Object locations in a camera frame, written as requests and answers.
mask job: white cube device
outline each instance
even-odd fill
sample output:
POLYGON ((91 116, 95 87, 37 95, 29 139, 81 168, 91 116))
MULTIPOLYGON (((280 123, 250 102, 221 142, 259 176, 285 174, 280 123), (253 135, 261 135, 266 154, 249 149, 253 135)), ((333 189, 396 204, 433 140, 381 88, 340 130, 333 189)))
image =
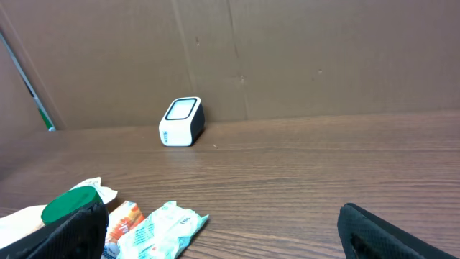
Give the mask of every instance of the white cube device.
POLYGON ((203 131, 204 122, 200 98, 176 99, 171 103, 158 127, 161 142, 168 147, 191 146, 203 131))

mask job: device screen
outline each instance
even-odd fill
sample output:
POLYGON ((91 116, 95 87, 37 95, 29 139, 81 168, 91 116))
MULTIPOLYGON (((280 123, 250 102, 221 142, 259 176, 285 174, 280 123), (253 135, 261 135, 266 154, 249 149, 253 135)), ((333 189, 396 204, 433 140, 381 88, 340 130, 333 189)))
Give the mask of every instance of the device screen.
POLYGON ((192 112, 196 99, 177 100, 166 115, 166 119, 186 119, 192 112))

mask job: cardboard panel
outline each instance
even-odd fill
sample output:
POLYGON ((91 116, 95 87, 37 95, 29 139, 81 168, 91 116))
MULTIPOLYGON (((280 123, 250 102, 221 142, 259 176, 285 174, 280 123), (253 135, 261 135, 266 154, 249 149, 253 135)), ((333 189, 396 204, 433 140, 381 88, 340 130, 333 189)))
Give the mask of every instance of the cardboard panel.
POLYGON ((192 94, 170 1, 1 3, 61 129, 156 124, 192 94))
POLYGON ((244 80, 226 0, 174 0, 196 94, 211 121, 246 119, 244 80))
POLYGON ((230 0, 249 119, 460 108, 460 2, 230 0))
POLYGON ((0 41, 0 145, 46 130, 31 94, 0 41))

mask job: brown table surface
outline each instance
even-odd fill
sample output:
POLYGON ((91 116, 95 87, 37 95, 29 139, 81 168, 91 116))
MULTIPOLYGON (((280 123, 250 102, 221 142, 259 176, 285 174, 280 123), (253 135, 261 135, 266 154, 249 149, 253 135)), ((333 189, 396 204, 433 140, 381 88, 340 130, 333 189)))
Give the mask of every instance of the brown table surface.
POLYGON ((0 216, 96 176, 145 215, 210 214, 183 258, 343 258, 347 202, 460 257, 460 112, 211 123, 187 148, 156 127, 41 132, 0 170, 0 216))

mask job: green lid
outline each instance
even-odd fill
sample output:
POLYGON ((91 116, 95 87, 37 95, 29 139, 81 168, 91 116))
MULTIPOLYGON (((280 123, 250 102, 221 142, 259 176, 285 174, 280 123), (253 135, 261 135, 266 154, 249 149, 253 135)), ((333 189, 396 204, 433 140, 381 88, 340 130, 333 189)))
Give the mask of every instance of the green lid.
POLYGON ((51 201, 43 209, 42 221, 45 225, 51 224, 91 202, 102 203, 101 197, 94 187, 83 186, 75 188, 51 201))

